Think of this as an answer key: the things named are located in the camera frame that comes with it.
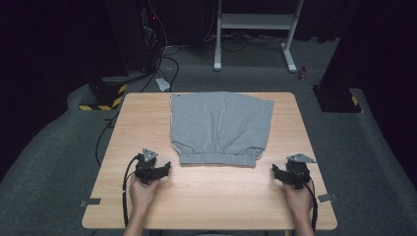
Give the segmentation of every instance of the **wooden table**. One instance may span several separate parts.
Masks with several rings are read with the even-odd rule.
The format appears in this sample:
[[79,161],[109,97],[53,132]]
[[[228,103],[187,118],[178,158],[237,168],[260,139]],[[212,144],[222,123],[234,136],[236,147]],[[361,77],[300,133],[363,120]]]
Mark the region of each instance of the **wooden table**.
[[[171,161],[169,177],[162,179],[145,228],[148,229],[293,229],[284,190],[275,180],[272,164],[284,169],[286,156],[314,153],[297,102],[288,92],[245,93],[274,101],[270,134],[264,156],[255,168],[181,166],[170,139],[170,95],[126,95],[107,152],[91,193],[101,199],[88,205],[85,228],[124,228],[122,181],[129,161],[148,148],[159,153],[155,167]],[[318,164],[308,164],[316,196],[327,193]],[[319,202],[317,229],[337,225],[330,202]]]

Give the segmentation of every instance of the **forearm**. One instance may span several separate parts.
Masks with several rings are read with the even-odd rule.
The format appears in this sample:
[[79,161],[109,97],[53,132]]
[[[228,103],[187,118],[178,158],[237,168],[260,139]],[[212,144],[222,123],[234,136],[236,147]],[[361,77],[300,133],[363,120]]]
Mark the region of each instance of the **forearm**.
[[142,236],[146,212],[146,209],[132,211],[124,236]]
[[294,215],[295,220],[295,231],[297,236],[314,236],[313,227],[310,221],[310,218],[307,216],[296,216]]

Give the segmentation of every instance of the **white metal frame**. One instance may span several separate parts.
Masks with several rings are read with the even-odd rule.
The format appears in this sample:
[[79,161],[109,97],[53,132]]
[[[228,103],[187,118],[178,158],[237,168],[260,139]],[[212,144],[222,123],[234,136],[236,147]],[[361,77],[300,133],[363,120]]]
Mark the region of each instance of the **white metal frame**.
[[288,70],[297,72],[289,47],[300,18],[304,0],[299,0],[295,13],[292,15],[269,14],[222,14],[221,0],[218,0],[217,31],[214,52],[214,70],[221,70],[221,29],[254,29],[254,30],[288,30],[287,40],[281,43],[281,48]]

